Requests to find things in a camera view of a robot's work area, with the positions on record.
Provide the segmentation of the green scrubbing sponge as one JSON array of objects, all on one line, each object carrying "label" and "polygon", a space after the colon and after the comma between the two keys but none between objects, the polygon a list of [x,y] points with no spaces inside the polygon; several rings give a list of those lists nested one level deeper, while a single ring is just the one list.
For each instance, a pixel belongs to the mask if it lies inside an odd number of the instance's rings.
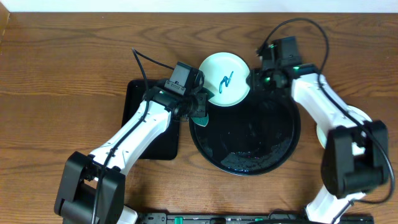
[{"label": "green scrubbing sponge", "polygon": [[214,93],[212,93],[209,89],[207,88],[203,88],[202,90],[199,91],[200,94],[206,94],[206,100],[205,100],[205,116],[192,116],[191,119],[192,121],[201,126],[201,127],[205,127],[208,122],[209,122],[209,115],[208,115],[208,109],[207,109],[207,105],[208,105],[208,100],[211,99],[212,97],[214,97]]}]

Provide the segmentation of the light blue plate top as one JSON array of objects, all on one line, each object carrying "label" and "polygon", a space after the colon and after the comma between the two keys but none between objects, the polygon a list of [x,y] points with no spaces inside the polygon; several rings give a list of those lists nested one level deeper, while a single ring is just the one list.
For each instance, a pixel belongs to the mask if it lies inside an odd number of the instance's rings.
[{"label": "light blue plate top", "polygon": [[205,75],[203,87],[213,94],[209,99],[213,105],[234,106],[243,101],[250,91],[246,83],[249,67],[235,54],[212,54],[201,63],[199,70]]}]

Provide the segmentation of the light blue plate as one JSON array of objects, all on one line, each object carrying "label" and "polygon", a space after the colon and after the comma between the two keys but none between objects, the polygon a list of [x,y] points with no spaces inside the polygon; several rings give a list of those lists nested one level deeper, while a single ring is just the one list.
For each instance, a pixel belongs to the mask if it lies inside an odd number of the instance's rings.
[{"label": "light blue plate", "polygon": [[213,94],[209,99],[213,105],[234,106],[243,101],[250,91],[246,83],[249,67],[235,54],[212,54],[201,63],[199,70],[205,75],[203,87]]},{"label": "light blue plate", "polygon": [[[349,108],[349,114],[353,114],[355,118],[360,118],[361,121],[372,121],[372,119],[362,110],[355,106],[348,106]],[[326,146],[326,134],[323,132],[322,128],[317,125],[316,126],[316,132],[317,132],[317,138],[322,146],[322,148],[325,148]]]}]

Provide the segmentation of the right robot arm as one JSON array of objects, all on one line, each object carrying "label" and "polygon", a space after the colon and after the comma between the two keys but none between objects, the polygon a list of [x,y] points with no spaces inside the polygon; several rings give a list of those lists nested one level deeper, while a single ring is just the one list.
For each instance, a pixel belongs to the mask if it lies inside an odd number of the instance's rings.
[{"label": "right robot arm", "polygon": [[396,178],[388,157],[386,125],[348,106],[316,66],[254,69],[246,81],[253,91],[284,90],[324,135],[323,187],[305,207],[310,222],[338,223],[354,203],[365,203],[364,197],[386,182],[390,190],[380,203],[392,197]]}]

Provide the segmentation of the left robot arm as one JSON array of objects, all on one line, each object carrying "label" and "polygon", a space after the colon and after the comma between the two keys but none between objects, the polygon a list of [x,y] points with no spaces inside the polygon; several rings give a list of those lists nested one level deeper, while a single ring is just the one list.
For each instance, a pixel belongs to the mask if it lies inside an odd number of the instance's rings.
[{"label": "left robot arm", "polygon": [[179,95],[153,87],[132,118],[88,155],[66,161],[54,212],[64,223],[135,223],[138,214],[124,204],[126,176],[149,144],[181,116],[205,117],[209,95]]}]

